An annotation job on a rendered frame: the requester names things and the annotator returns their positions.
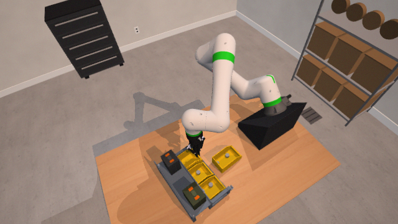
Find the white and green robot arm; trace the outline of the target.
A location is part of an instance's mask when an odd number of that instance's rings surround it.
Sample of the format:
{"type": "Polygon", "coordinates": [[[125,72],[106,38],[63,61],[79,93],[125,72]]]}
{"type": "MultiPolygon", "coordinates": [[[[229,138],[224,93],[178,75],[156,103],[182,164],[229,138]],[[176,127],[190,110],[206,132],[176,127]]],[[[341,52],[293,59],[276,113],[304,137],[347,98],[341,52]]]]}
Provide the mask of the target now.
{"type": "Polygon", "coordinates": [[[213,88],[209,111],[189,109],[182,115],[182,125],[189,141],[201,141],[203,131],[223,133],[229,128],[230,87],[242,100],[260,98],[265,116],[280,114],[291,105],[288,98],[292,95],[280,95],[273,75],[249,81],[238,75],[233,70],[235,50],[236,41],[227,33],[197,48],[195,59],[213,73],[213,88]]]}

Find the yellow open-front bin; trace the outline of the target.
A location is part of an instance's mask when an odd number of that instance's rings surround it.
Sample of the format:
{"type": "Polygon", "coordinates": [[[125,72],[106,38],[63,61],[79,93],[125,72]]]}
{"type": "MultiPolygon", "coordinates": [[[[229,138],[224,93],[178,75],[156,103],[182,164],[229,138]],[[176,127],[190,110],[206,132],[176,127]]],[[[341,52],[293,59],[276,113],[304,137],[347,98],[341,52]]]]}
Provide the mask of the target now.
{"type": "Polygon", "coordinates": [[[177,157],[181,160],[181,162],[184,164],[184,166],[187,167],[187,170],[191,169],[194,165],[202,163],[202,159],[199,155],[198,155],[198,157],[196,157],[195,154],[192,154],[188,150],[184,151],[177,157]]]}
{"type": "Polygon", "coordinates": [[[205,193],[207,196],[212,200],[214,197],[216,197],[222,190],[225,189],[224,185],[220,182],[220,180],[214,175],[212,177],[209,177],[206,179],[204,182],[202,182],[199,185],[201,188],[205,190],[205,193]],[[209,182],[213,183],[212,187],[209,187],[208,184],[209,182]]]}
{"type": "Polygon", "coordinates": [[[233,164],[241,159],[240,153],[231,146],[226,146],[220,152],[212,157],[212,163],[217,167],[217,169],[223,173],[229,169],[233,164]],[[225,157],[225,154],[229,153],[229,157],[225,157]],[[219,161],[219,164],[217,163],[219,161]]]}
{"type": "Polygon", "coordinates": [[[193,166],[188,171],[189,171],[189,173],[191,173],[191,175],[198,182],[199,185],[202,182],[204,182],[206,179],[208,179],[209,177],[213,176],[212,171],[206,166],[206,164],[204,162],[193,166]],[[196,173],[197,170],[200,170],[199,175],[197,175],[197,173],[196,173]]]}

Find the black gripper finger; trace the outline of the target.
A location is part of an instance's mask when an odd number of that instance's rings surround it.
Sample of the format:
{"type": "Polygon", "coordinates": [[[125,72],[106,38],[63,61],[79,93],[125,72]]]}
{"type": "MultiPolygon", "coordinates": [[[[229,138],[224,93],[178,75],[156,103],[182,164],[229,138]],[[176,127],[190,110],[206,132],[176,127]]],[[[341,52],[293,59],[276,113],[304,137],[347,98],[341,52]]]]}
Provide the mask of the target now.
{"type": "Polygon", "coordinates": [[[189,146],[186,146],[186,148],[188,149],[188,151],[191,151],[192,154],[195,154],[196,157],[198,157],[198,153],[197,153],[197,145],[194,145],[193,150],[191,150],[191,146],[189,144],[189,146]]]}
{"type": "Polygon", "coordinates": [[[204,142],[204,140],[205,140],[205,137],[204,136],[202,136],[202,141],[201,141],[201,143],[199,143],[198,145],[197,145],[197,153],[198,153],[198,155],[200,156],[200,149],[203,147],[203,142],[204,142]]]}

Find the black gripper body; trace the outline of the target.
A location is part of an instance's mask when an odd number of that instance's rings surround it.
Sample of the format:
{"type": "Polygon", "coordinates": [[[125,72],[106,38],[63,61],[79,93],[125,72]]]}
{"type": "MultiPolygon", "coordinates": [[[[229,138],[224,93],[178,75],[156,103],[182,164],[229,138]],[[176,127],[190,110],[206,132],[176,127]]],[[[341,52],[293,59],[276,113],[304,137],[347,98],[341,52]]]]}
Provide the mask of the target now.
{"type": "Polygon", "coordinates": [[[199,141],[197,141],[197,142],[192,142],[192,141],[189,141],[189,144],[190,144],[190,146],[191,147],[194,147],[194,145],[198,145],[199,143],[201,143],[201,141],[199,140],[199,141]]]}

